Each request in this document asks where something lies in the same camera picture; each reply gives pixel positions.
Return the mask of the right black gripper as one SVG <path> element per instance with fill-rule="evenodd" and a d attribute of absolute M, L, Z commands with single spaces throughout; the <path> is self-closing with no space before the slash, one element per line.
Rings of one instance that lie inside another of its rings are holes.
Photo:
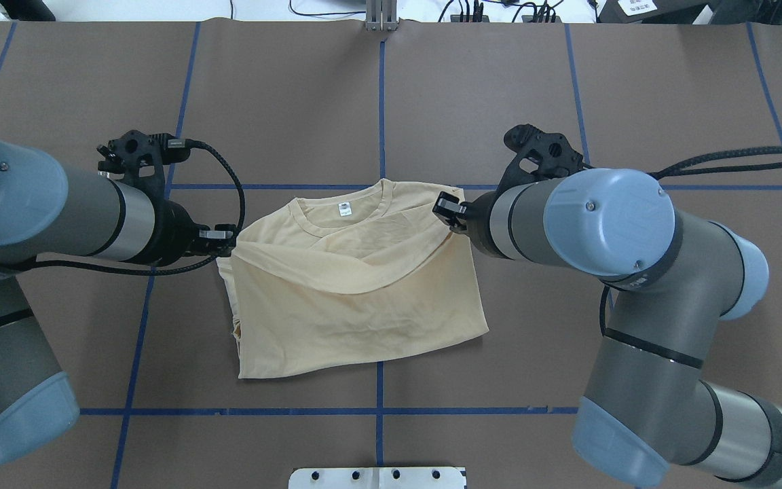
<path fill-rule="evenodd" d="M 484 193 L 472 202 L 461 201 L 449 192 L 440 192 L 432 214 L 445 225 L 462 225 L 471 245 L 480 253 L 500 257 L 500 250 L 491 236 L 490 214 L 496 193 Z"/>

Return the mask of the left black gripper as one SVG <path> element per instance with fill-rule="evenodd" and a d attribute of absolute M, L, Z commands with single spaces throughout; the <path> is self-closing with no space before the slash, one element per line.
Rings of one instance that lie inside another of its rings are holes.
<path fill-rule="evenodd" d="M 185 208 L 171 200 L 162 205 L 161 232 L 154 242 L 154 266 L 169 266 L 184 257 L 227 259 L 236 247 L 236 225 L 196 223 Z"/>

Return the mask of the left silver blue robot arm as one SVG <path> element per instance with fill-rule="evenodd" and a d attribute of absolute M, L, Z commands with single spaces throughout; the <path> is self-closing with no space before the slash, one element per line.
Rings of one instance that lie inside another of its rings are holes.
<path fill-rule="evenodd" d="M 165 168 L 207 151 L 235 185 L 235 223 L 196 223 L 166 193 Z M 131 130 L 97 146 L 96 173 L 0 140 L 0 465 L 77 423 L 80 408 L 18 277 L 73 268 L 171 276 L 229 257 L 242 231 L 242 184 L 208 143 Z"/>

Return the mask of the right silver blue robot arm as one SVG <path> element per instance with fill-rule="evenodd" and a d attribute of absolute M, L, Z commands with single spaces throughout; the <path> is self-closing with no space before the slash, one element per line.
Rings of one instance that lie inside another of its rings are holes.
<path fill-rule="evenodd" d="M 744 488 L 782 488 L 782 406 L 702 378 L 723 320 L 751 312 L 769 280 L 755 244 L 677 209 L 655 177 L 586 169 L 507 177 L 435 216 L 482 253 L 580 270 L 617 292 L 578 402 L 575 452 L 627 485 L 659 486 L 671 465 Z"/>

